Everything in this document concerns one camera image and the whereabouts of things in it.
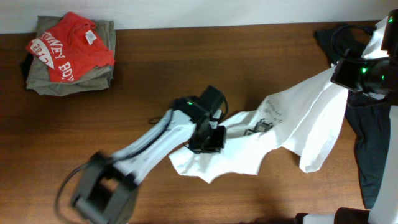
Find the white t-shirt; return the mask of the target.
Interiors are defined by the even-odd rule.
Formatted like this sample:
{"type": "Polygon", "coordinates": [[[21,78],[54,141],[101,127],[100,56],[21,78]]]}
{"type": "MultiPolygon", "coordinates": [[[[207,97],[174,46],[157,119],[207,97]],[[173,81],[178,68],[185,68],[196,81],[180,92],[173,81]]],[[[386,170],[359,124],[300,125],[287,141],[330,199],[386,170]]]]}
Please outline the white t-shirt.
{"type": "Polygon", "coordinates": [[[264,156],[284,147],[300,156],[303,172],[318,171],[338,139],[346,110],[348,89],[331,82],[334,71],[331,67],[269,95],[256,110],[224,121],[227,137],[221,152],[194,154],[181,147],[171,153],[174,169],[207,183],[228,173],[256,175],[264,156]]]}

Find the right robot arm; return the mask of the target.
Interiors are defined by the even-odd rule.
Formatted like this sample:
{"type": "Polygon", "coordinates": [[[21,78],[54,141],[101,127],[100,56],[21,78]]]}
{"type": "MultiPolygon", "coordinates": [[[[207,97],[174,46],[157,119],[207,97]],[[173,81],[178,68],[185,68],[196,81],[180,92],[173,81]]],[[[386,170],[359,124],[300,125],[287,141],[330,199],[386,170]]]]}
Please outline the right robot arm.
{"type": "Polygon", "coordinates": [[[397,10],[363,27],[371,41],[363,52],[331,47],[340,59],[330,81],[349,90],[346,117],[354,129],[363,210],[341,207],[334,214],[299,213],[294,223],[397,223],[397,10]]]}

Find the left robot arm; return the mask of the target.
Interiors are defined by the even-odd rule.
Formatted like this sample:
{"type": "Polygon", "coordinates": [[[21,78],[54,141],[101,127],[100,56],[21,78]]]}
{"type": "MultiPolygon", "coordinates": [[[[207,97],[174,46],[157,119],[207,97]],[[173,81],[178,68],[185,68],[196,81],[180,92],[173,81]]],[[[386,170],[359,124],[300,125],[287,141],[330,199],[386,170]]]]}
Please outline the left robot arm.
{"type": "Polygon", "coordinates": [[[71,206],[90,223],[127,223],[139,186],[169,152],[184,143],[194,154],[220,152],[226,141],[223,96],[189,96],[172,102],[165,116],[130,146],[105,156],[97,152],[83,166],[71,206]]]}

